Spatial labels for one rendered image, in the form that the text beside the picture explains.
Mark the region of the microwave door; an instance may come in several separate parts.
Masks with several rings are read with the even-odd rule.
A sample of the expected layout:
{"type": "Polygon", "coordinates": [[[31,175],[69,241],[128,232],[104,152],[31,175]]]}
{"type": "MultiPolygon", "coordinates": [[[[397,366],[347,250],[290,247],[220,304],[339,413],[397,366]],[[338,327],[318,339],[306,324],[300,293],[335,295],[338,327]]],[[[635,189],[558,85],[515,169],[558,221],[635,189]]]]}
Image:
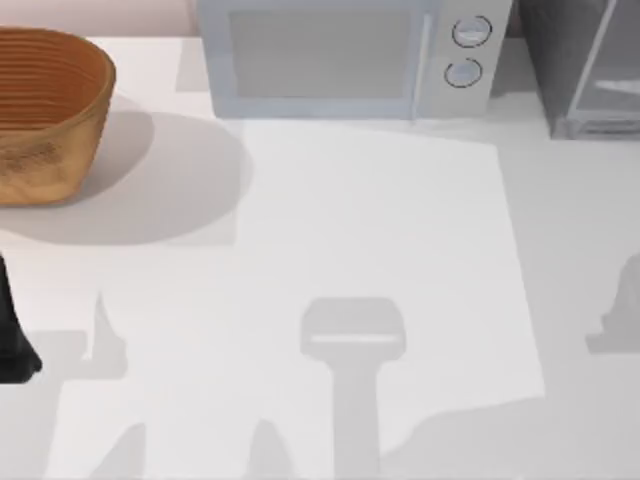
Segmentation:
{"type": "Polygon", "coordinates": [[[196,0],[213,109],[232,119],[409,119],[429,0],[196,0]]]}

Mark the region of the round microwave knob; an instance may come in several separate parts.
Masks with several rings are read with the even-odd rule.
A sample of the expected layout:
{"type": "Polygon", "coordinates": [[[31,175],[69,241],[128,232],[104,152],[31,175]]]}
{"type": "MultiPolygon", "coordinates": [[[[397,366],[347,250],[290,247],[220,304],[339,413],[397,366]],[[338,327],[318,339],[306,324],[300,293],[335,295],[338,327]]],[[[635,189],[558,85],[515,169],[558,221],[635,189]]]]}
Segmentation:
{"type": "Polygon", "coordinates": [[[484,16],[472,16],[458,20],[452,28],[452,38],[461,48],[476,48],[488,41],[492,24],[484,16]]]}
{"type": "Polygon", "coordinates": [[[465,89],[477,84],[483,76],[482,65],[473,58],[450,63],[444,71],[444,80],[456,89],[465,89]]]}

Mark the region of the pale microwave oven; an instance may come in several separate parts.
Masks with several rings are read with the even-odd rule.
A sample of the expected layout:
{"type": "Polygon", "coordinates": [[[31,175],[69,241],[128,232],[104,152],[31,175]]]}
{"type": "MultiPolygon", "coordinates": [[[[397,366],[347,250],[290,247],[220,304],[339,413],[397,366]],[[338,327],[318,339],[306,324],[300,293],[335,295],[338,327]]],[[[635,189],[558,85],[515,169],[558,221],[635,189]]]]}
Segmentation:
{"type": "Polygon", "coordinates": [[[480,115],[490,97],[513,0],[429,1],[433,11],[431,35],[417,120],[480,115]],[[458,20],[472,16],[486,17],[492,24],[492,34],[479,47],[461,48],[452,38],[452,28],[458,20]],[[444,80],[444,71],[450,63],[465,58],[482,65],[482,79],[469,88],[452,88],[444,80]]]}

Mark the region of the brown wicker basket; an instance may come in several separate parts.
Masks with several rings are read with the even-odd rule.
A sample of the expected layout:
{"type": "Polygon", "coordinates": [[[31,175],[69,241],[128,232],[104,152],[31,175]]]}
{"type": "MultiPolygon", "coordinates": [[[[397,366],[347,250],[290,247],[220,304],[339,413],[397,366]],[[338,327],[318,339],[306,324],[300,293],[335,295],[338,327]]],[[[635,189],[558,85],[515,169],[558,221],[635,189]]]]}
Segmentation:
{"type": "Polygon", "coordinates": [[[116,83],[99,46],[0,26],[0,207],[65,201],[94,162],[116,83]]]}

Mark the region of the grey cabinet with dark inside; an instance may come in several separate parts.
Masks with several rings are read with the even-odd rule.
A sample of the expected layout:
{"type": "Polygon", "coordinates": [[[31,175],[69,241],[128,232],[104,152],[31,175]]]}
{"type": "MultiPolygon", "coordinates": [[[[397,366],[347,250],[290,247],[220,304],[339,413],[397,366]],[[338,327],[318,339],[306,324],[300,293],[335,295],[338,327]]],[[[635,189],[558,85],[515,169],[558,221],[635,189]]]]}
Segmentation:
{"type": "Polygon", "coordinates": [[[640,141],[640,0],[519,0],[550,136],[640,141]]]}

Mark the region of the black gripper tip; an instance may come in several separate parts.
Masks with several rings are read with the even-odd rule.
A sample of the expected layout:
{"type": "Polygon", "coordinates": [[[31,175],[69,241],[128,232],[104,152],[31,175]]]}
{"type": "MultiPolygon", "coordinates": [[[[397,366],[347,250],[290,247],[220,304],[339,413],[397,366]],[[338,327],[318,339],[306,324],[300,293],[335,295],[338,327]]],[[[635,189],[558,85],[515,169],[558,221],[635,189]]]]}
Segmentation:
{"type": "Polygon", "coordinates": [[[4,257],[0,254],[0,385],[24,384],[43,362],[18,320],[4,257]]]}

